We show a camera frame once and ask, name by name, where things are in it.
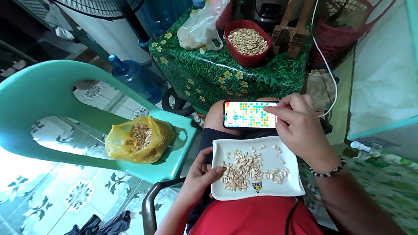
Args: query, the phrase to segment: plate logo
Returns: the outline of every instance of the plate logo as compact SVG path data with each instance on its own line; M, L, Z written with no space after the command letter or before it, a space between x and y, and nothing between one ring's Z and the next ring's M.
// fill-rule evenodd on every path
M253 183L252 187L255 189L257 193L260 193L260 190L263 188L262 182Z

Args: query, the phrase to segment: table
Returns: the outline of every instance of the table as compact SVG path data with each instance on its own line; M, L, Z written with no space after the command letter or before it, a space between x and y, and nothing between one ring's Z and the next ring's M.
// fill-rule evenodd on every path
M282 53L260 67L244 68L230 55L225 40L219 51L205 50L205 47L188 51L180 47L177 30L190 12L191 9L184 13L149 49L177 95L198 112L206 114L219 100L282 98L301 90L310 44L296 60Z

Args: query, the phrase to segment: blue water bottle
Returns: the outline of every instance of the blue water bottle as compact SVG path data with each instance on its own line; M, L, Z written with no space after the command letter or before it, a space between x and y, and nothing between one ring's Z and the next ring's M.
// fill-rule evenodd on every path
M116 66L112 69L112 75L144 97L149 102L156 104L162 97L161 88L154 82L153 74L133 60L121 61L116 55L110 55L109 60Z

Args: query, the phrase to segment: red plastic basket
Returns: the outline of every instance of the red plastic basket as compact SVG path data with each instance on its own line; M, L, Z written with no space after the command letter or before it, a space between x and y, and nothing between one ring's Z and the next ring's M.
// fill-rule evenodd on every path
M325 59L330 62L335 57L337 57L341 52L347 49L355 41L361 38L365 33L367 33L373 25L389 10L390 7L395 3L396 0L386 7L386 9L372 22L364 24L359 30L355 30L350 26L341 26L333 28L326 25L321 19L318 20L315 28L315 39L318 43L319 48L321 49L322 54L324 54ZM332 15L336 12L343 4L345 0L334 0L327 3L328 12ZM349 0L345 6L345 11L356 11L356 10L366 10L366 19L374 11L374 9L382 2L380 0L374 6L366 0ZM318 52L316 47L313 47L314 59L313 65L319 65L324 62L321 55Z
M254 56L244 55L238 52L238 50L236 50L235 47L232 45L232 43L228 40L229 33L232 30L237 29L237 28L255 29L267 41L267 50ZM256 23L249 21L249 20L237 20L237 21L230 23L225 28L224 36L225 36L225 40L227 41L227 48L229 52L231 53L232 57L244 67L255 67L259 65L261 62L264 61L265 54L271 48L270 36L266 32L264 32L264 30L262 30Z

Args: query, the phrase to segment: person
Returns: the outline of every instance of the person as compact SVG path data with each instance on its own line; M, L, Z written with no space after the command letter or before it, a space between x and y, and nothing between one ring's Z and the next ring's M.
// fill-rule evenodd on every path
M262 101L278 101L261 98ZM327 174L341 160L326 139L308 95L292 94L277 107L264 107L275 114L276 131L283 143L318 174ZM209 110L201 151L171 209L155 234L323 234L311 212L295 197L258 196L231 201L212 199L208 186L219 180L224 169L212 168L212 141L215 139L257 138L271 133L243 133L222 126L223 100ZM360 186L346 169L331 177L316 176L322 202L340 234L406 234Z

